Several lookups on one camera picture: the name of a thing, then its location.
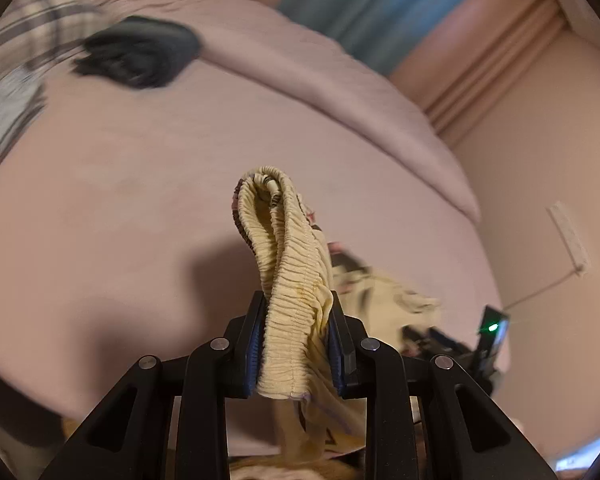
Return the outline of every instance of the wall outlet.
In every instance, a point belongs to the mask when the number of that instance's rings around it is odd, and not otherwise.
[[[553,219],[555,226],[558,228],[558,232],[571,257],[571,262],[573,263],[573,268],[576,273],[579,276],[586,274],[591,269],[589,253],[587,253],[580,235],[573,225],[573,221],[571,221],[570,216],[567,214],[565,205],[558,201],[552,206],[549,206],[547,211]]]

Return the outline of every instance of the pink blanket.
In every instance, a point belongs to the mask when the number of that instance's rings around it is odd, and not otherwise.
[[[203,38],[205,59],[291,95],[347,125],[471,220],[479,220],[477,201],[460,165],[422,112],[334,41],[251,0],[94,1],[113,19],[143,14],[195,28]],[[231,103],[215,106],[218,113],[231,113]]]

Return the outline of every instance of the silver screw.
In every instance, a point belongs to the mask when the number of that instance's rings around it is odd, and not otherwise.
[[[224,337],[216,337],[211,342],[211,348],[214,350],[226,350],[229,348],[229,340]]]
[[[360,346],[362,346],[362,348],[364,348],[365,350],[371,350],[372,352],[375,352],[380,348],[380,342],[378,341],[378,339],[366,337],[362,341],[360,341]]]
[[[156,359],[152,355],[145,355],[138,361],[138,366],[142,368],[142,370],[149,370],[158,364],[158,359]]]
[[[454,365],[454,360],[446,355],[439,355],[434,361],[438,368],[449,370]]]

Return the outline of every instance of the yellow garment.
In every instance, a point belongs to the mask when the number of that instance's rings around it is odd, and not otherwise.
[[[240,180],[232,209],[238,231],[255,254],[269,303],[257,391],[277,399],[274,412],[285,459],[310,462],[325,452],[343,454],[363,447],[365,401],[338,397],[324,345],[336,286],[324,235],[313,225],[289,177],[270,166]],[[403,308],[378,304],[395,303],[400,286],[373,279],[385,286],[370,296],[363,322],[399,344],[396,330],[410,324],[413,316]],[[355,312],[358,303],[350,295],[344,306],[350,315],[362,317]]]

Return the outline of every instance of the white and gray fabric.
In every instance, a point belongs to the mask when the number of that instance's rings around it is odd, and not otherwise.
[[[0,17],[0,79],[59,59],[105,26],[88,0],[13,0]]]
[[[0,80],[0,162],[43,107],[39,75],[18,67]]]

